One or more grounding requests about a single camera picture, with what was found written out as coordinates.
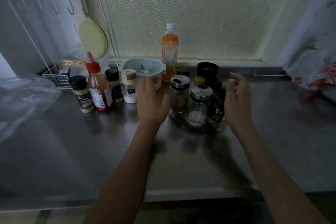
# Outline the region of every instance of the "frosted glass window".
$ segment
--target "frosted glass window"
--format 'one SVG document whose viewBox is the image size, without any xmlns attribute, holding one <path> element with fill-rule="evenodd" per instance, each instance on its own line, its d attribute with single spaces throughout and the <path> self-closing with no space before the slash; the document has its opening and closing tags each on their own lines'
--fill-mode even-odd
<svg viewBox="0 0 336 224">
<path fill-rule="evenodd" d="M 160 57 L 167 22 L 185 59 L 260 60 L 284 0 L 109 0 L 120 55 Z M 90 13 L 104 25 L 98 8 Z"/>
</svg>

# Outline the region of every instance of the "white metal rack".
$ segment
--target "white metal rack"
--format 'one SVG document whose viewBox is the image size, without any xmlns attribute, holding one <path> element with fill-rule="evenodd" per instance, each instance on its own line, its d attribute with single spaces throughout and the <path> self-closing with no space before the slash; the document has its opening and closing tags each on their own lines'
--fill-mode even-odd
<svg viewBox="0 0 336 224">
<path fill-rule="evenodd" d="M 44 9 L 52 9 L 54 11 L 55 14 L 59 14 L 60 13 L 60 8 L 57 4 L 56 0 L 53 0 L 54 4 L 53 5 L 49 5 L 49 7 L 43 7 L 41 5 L 40 0 L 36 0 L 37 1 L 37 6 L 35 6 L 34 4 L 31 4 L 31 6 L 36 10 L 37 13 L 43 13 Z M 99 5 L 100 5 L 100 9 L 101 12 L 103 14 L 104 17 L 104 22 L 105 22 L 105 26 L 107 28 L 107 33 L 108 33 L 108 40 L 110 41 L 110 45 L 115 57 L 115 62 L 117 64 L 117 68 L 119 69 L 120 63 L 121 63 L 121 59 L 120 59 L 120 54 L 119 54 L 119 50 L 118 50 L 118 45 L 117 45 L 117 41 L 116 41 L 116 37 L 115 37 L 115 33 L 113 30 L 113 24 L 112 24 L 112 20 L 111 20 L 111 13 L 109 11 L 109 6 L 107 3 L 107 0 L 98 0 L 99 1 Z M 58 74 L 59 68 L 57 63 L 55 63 L 52 59 L 52 57 L 48 54 L 49 59 L 51 61 L 51 63 L 48 63 L 48 60 L 46 60 L 45 57 L 43 57 L 41 50 L 38 48 L 38 45 L 35 43 L 35 41 L 33 40 L 32 36 L 30 35 L 29 31 L 27 30 L 27 27 L 25 26 L 25 24 L 23 23 L 22 19 L 20 18 L 19 14 L 17 13 L 17 11 L 15 10 L 15 6 L 17 6 L 20 10 L 22 10 L 24 12 L 24 14 L 27 16 L 27 19 L 29 21 L 29 23 L 31 25 L 33 25 L 33 22 L 28 14 L 27 11 L 27 4 L 24 0 L 18 0 L 18 2 L 16 2 L 15 4 L 13 4 L 11 2 L 11 0 L 7 0 L 8 4 L 10 5 L 11 9 L 13 10 L 15 16 L 17 17 L 18 21 L 20 22 L 21 26 L 23 27 L 24 31 L 27 33 L 29 39 L 31 40 L 31 42 L 33 43 L 37 53 L 39 54 L 39 56 L 41 57 L 41 59 L 43 60 L 45 66 L 46 66 L 46 72 L 43 73 L 43 77 L 46 77 L 48 79 L 50 79 L 57 87 L 61 88 L 61 89 L 70 89 L 70 85 L 69 85 L 69 77 L 66 74 Z M 82 9 L 85 9 L 86 14 L 88 13 L 88 9 L 85 3 L 85 0 L 81 0 L 82 2 L 82 6 L 84 6 Z M 74 15 L 75 11 L 73 8 L 73 5 L 71 3 L 71 0 L 69 0 L 69 7 L 67 7 L 68 12 L 71 15 Z"/>
</svg>

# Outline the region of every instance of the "person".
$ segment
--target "person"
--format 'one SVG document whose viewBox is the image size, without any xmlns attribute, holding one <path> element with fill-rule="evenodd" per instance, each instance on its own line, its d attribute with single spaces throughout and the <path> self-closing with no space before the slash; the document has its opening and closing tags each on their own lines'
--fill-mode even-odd
<svg viewBox="0 0 336 224">
<path fill-rule="evenodd" d="M 246 78 L 236 73 L 231 77 L 226 83 L 225 118 L 245 151 L 275 223 L 328 223 L 280 166 L 254 127 L 252 94 Z M 144 192 L 149 152 L 169 112 L 168 96 L 159 101 L 152 80 L 143 80 L 137 93 L 140 124 L 133 141 L 83 224 L 134 223 Z"/>
</svg>

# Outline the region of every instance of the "beige lid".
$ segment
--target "beige lid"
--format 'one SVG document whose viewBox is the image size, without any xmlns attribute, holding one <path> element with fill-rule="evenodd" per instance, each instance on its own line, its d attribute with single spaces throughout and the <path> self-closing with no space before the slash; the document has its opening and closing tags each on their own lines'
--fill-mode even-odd
<svg viewBox="0 0 336 224">
<path fill-rule="evenodd" d="M 205 79 L 201 76 L 196 76 L 194 80 L 194 85 L 204 84 Z"/>
<path fill-rule="evenodd" d="M 134 69 L 125 69 L 121 71 L 121 81 L 125 85 L 135 84 L 137 72 Z"/>
</svg>

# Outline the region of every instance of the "white label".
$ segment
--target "white label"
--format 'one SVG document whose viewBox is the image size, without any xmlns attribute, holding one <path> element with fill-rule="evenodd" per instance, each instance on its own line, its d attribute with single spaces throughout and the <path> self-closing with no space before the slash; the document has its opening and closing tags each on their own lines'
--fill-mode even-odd
<svg viewBox="0 0 336 224">
<path fill-rule="evenodd" d="M 105 108 L 102 93 L 99 90 L 89 89 L 93 103 L 96 107 Z"/>
<path fill-rule="evenodd" d="M 113 103 L 113 98 L 112 98 L 112 91 L 110 88 L 105 90 L 105 96 L 106 96 L 107 105 L 111 106 Z"/>
</svg>

